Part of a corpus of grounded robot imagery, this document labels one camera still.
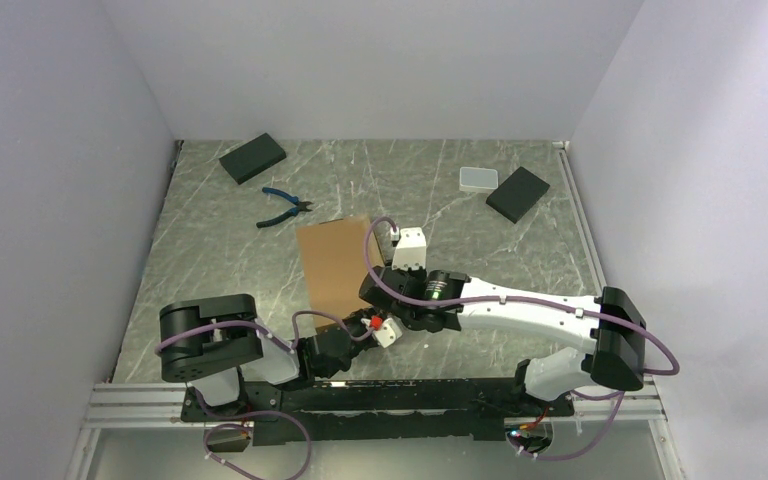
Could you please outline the brown cardboard express box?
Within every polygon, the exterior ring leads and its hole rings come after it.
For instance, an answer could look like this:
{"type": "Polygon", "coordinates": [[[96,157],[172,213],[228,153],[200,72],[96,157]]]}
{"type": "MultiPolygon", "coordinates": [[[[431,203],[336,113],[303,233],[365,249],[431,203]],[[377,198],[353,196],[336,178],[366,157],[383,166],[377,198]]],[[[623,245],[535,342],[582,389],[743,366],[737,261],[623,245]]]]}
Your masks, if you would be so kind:
{"type": "Polygon", "coordinates": [[[343,319],[370,306],[359,297],[367,276],[361,245],[370,223],[366,215],[350,216],[296,229],[310,309],[343,319]]]}

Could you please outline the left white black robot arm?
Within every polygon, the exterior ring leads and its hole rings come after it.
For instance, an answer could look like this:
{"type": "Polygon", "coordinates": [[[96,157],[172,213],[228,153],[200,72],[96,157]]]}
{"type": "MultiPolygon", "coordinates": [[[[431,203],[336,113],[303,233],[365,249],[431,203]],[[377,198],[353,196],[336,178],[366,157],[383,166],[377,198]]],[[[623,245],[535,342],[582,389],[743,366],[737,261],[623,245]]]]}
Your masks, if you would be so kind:
{"type": "Polygon", "coordinates": [[[247,406],[247,371],[280,390],[304,389],[348,371],[364,351],[390,347],[403,335],[397,320],[372,308],[327,318],[332,328],[287,340],[265,325],[248,294],[169,304],[158,314],[161,377],[190,384],[218,417],[232,420],[247,406]]]}

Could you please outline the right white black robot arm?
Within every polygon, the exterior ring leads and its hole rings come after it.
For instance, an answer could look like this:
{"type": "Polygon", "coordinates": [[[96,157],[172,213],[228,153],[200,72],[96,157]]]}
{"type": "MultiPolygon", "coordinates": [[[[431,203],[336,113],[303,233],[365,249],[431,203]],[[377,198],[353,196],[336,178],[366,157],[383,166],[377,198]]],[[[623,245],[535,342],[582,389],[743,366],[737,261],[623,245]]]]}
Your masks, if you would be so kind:
{"type": "Polygon", "coordinates": [[[524,415],[583,386],[622,392],[643,387],[646,323],[619,288],[605,287],[597,296],[556,296],[461,272],[375,267],[359,296],[414,331],[502,329],[560,345],[549,356],[518,364],[511,401],[524,415]]]}

